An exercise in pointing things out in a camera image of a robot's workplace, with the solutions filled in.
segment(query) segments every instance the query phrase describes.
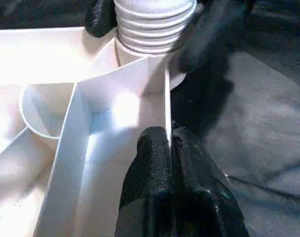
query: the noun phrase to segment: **black rubber glove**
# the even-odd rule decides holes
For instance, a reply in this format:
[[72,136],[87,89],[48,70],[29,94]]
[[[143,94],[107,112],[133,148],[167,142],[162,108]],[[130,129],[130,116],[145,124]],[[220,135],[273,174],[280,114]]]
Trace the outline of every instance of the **black rubber glove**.
[[140,135],[123,182],[116,237],[248,236],[225,175],[201,147],[188,130],[176,129],[172,159],[163,128]]
[[225,175],[185,128],[173,131],[178,236],[248,237]]
[[172,229],[172,160],[162,127],[143,131],[123,182],[116,237],[167,237]]

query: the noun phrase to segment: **white plastic tray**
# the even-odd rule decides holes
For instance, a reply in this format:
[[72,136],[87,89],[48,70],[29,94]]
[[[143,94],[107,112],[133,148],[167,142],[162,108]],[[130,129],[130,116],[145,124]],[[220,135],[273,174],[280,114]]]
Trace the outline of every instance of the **white plastic tray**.
[[[13,50],[6,34],[14,36]],[[15,98],[11,112],[0,114],[11,115],[17,127],[0,147],[0,236],[32,236],[36,219],[35,236],[113,236],[122,181],[140,133],[149,126],[163,126],[170,139],[167,57],[136,54],[113,32],[98,41],[85,36],[99,44],[93,47],[94,56],[87,57],[87,48],[79,46],[84,34],[82,28],[0,31],[0,45],[7,40],[4,46],[10,46],[3,48],[10,58],[8,66],[14,65],[13,58],[20,65],[16,73],[1,70],[3,82],[14,83],[8,79],[14,74],[24,78],[21,66],[26,70],[33,61],[43,62],[26,74],[24,83],[29,85],[3,86],[8,97],[0,98],[0,108]],[[41,48],[39,55],[13,54],[19,45],[33,49],[27,39],[36,42],[42,37],[44,44],[57,40],[57,47],[48,52]],[[66,66],[62,51],[61,58],[52,56],[59,42],[68,42],[73,52],[68,57],[84,55],[85,63]],[[1,68],[5,58],[0,59]],[[59,62],[62,69],[55,68]],[[60,71],[44,70],[47,64]]]

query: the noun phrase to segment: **dark background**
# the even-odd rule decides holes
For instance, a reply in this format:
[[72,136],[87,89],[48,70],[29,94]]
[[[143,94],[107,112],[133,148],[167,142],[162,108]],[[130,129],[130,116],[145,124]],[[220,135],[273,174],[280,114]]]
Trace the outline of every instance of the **dark background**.
[[[0,29],[82,26],[87,0],[1,0]],[[300,0],[258,1],[232,53],[172,91],[172,119],[228,174],[252,237],[300,237]]]

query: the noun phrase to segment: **white threaded cap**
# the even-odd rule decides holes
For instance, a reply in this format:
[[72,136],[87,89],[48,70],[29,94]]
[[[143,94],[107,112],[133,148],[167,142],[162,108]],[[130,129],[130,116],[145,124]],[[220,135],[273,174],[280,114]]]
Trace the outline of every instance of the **white threaded cap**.
[[163,54],[178,48],[196,0],[114,0],[118,37],[129,49]]

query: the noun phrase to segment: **gloved hand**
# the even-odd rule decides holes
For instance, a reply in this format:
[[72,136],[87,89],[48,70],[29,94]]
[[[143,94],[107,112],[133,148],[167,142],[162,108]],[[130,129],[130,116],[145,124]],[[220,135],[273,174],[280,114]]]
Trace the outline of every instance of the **gloved hand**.
[[[184,73],[197,70],[209,57],[223,53],[222,46],[240,36],[254,0],[198,0],[198,2],[202,2],[205,9],[195,24],[193,34],[172,60],[173,69]],[[85,19],[87,31],[95,37],[102,37],[116,24],[113,0],[94,0]]]
[[125,180],[116,237],[248,237],[224,174],[185,128],[146,129]]

